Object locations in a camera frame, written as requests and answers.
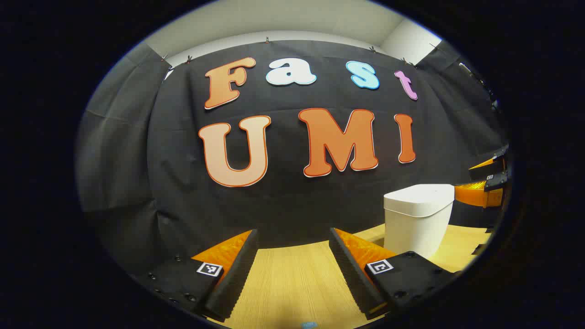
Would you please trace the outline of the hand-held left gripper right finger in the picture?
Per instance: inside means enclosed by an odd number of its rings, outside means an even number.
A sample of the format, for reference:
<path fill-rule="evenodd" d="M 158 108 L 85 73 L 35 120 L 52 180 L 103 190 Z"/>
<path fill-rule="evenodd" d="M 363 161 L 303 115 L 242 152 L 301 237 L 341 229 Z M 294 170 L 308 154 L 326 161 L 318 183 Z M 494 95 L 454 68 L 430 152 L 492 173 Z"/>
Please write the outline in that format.
<path fill-rule="evenodd" d="M 402 313 L 456 277 L 414 251 L 401 254 L 338 228 L 329 248 L 360 311 L 368 320 Z"/>

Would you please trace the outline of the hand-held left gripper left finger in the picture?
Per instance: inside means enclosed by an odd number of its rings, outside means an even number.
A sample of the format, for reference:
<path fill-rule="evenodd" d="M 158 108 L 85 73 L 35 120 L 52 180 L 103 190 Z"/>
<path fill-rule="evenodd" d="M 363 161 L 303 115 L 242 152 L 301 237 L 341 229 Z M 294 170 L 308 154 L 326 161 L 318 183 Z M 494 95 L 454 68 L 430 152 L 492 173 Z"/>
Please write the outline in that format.
<path fill-rule="evenodd" d="M 133 278 L 194 316 L 224 322 L 238 302 L 259 250 L 251 229 L 194 256 L 175 255 Z"/>

